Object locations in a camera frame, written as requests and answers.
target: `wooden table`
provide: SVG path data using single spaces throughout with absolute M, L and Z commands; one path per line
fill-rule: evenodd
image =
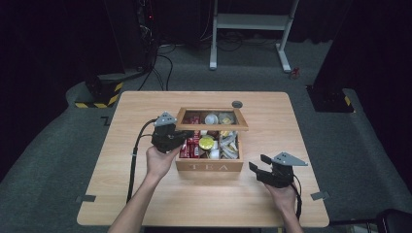
M 309 166 L 293 167 L 302 185 L 301 225 L 324 227 L 328 217 L 323 200 L 310 194 L 319 187 L 307 154 L 292 104 L 283 92 L 126 91 L 121 95 L 78 215 L 81 225 L 110 225 L 126 202 L 131 152 L 142 126 L 164 111 L 176 116 L 181 107 L 231 108 L 243 103 L 241 112 L 249 131 L 241 132 L 244 165 L 240 173 L 178 172 L 173 163 L 157 187 L 146 212 L 146 226 L 276 227 L 283 222 L 269 192 L 256 180 L 249 161 L 260 169 L 270 166 L 260 155 L 286 151 Z M 148 126 L 145 133 L 152 134 Z M 146 148 L 151 137 L 140 141 L 134 189 L 146 174 Z

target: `wooden crate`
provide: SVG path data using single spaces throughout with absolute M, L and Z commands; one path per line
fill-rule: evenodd
M 232 116 L 231 124 L 206 124 L 205 118 L 209 114 L 214 115 L 230 115 Z M 199 117 L 198 124 L 192 124 L 188 121 L 188 118 Z M 243 118 L 239 109 L 198 109 L 198 108 L 181 108 L 177 116 L 176 123 L 177 130 L 192 130 L 197 131 L 197 134 L 202 137 L 200 132 L 205 131 L 218 131 L 219 134 L 227 131 L 236 131 L 237 136 L 235 139 L 235 145 L 238 149 L 238 158 L 185 158 L 176 157 L 176 166 L 178 171 L 209 171 L 209 172 L 240 172 L 243 167 L 243 151 L 241 143 L 241 131 L 249 130 L 246 120 Z

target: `human hand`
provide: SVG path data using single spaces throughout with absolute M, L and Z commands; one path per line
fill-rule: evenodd
M 147 176 L 160 181 L 169 172 L 173 158 L 179 153 L 181 147 L 175 148 L 167 153 L 162 153 L 156 147 L 146 150 Z
M 264 186 L 269 190 L 275 208 L 282 213 L 294 213 L 296 193 L 290 185 L 282 188 L 274 187 L 269 184 L 265 184 Z

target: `small container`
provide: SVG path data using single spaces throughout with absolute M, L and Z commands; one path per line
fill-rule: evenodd
M 232 124 L 234 123 L 234 116 L 230 113 L 220 113 L 218 120 L 220 124 Z
M 210 150 L 214 144 L 215 142 L 211 137 L 202 137 L 199 140 L 199 146 L 204 150 Z
M 218 116 L 209 114 L 205 117 L 205 124 L 217 124 L 219 123 Z
M 219 150 L 218 149 L 210 150 L 209 157 L 210 157 L 210 159 L 219 159 L 219 157 L 220 157 Z
M 219 148 L 219 142 L 218 141 L 213 141 L 212 149 L 218 149 L 218 148 Z

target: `forearm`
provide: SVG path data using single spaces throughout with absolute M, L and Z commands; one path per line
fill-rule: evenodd
M 145 212 L 158 183 L 159 179 L 145 177 L 136 193 L 113 222 L 109 232 L 139 233 Z
M 284 211 L 281 212 L 281 215 L 288 233 L 303 233 L 303 229 L 294 212 Z

